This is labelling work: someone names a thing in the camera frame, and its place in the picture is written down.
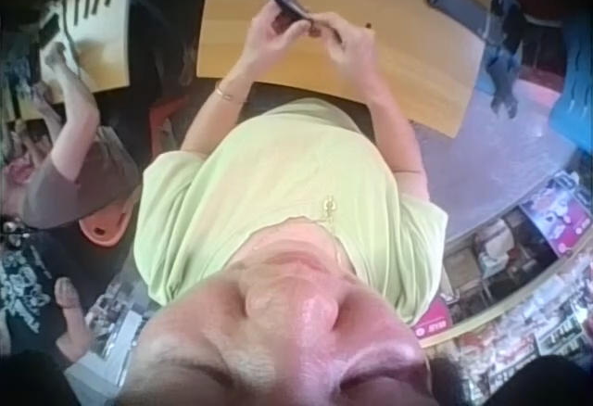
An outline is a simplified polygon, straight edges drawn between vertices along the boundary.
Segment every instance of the gray floor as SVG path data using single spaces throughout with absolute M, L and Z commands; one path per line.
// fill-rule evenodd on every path
M 196 109 L 208 97 L 213 81 L 200 80 L 193 90 L 194 103 L 172 120 L 173 131 L 183 138 Z M 260 84 L 250 96 L 246 118 L 312 93 Z M 365 107 L 324 96 L 342 108 L 372 137 Z M 448 241 L 470 233 L 499 216 L 563 168 L 574 147 L 548 128 L 549 108 L 521 97 L 519 115 L 509 121 L 490 110 L 491 97 L 475 91 L 464 123 L 455 139 L 415 125 L 428 172 L 433 201 L 449 215 Z

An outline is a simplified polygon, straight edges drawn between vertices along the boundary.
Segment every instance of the light green shirt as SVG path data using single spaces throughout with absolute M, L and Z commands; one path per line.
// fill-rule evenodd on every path
M 374 144 L 316 99 L 241 123 L 206 160 L 178 151 L 146 170 L 134 255 L 150 296 L 170 303 L 262 228 L 322 221 L 328 197 L 358 278 L 417 321 L 439 286 L 447 214 L 400 194 Z

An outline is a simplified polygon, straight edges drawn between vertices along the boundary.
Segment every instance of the black shirt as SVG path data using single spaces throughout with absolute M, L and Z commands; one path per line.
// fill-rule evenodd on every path
M 34 233 L 20 250 L 2 250 L 0 259 L 0 309 L 5 311 L 11 354 L 26 350 L 46 353 L 61 368 L 71 365 L 56 346 L 66 332 L 62 309 L 56 304 L 54 285 L 67 276 L 79 292 L 82 309 L 93 296 L 86 277 L 69 253 L 47 233 Z

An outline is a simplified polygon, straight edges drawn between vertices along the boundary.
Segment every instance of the bracelet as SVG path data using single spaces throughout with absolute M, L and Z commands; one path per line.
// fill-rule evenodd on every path
M 218 80 L 218 81 L 216 82 L 216 84 L 214 85 L 214 92 L 215 92 L 216 94 L 218 94 L 220 97 L 222 97 L 224 100 L 226 100 L 227 102 L 235 103 L 235 104 L 237 104 L 237 105 L 244 105 L 244 104 L 246 104 L 246 103 L 247 103 L 247 101 L 248 101 L 248 100 L 244 100 L 244 101 L 242 101 L 242 102 L 237 102 L 237 101 L 236 101 L 236 100 L 233 98 L 233 96 L 232 96 L 232 95 L 224 93 L 224 92 L 221 90 L 220 84 L 221 84 L 221 80 Z

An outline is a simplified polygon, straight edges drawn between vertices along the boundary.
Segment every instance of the white print on shirt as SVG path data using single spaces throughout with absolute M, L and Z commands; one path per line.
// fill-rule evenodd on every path
M 35 247 L 31 247 L 33 267 L 41 270 L 44 277 L 52 275 L 44 266 Z M 21 317 L 36 334 L 39 333 L 39 313 L 49 304 L 51 297 L 44 293 L 37 273 L 21 250 L 3 252 L 0 260 L 0 299 L 3 309 L 11 316 Z

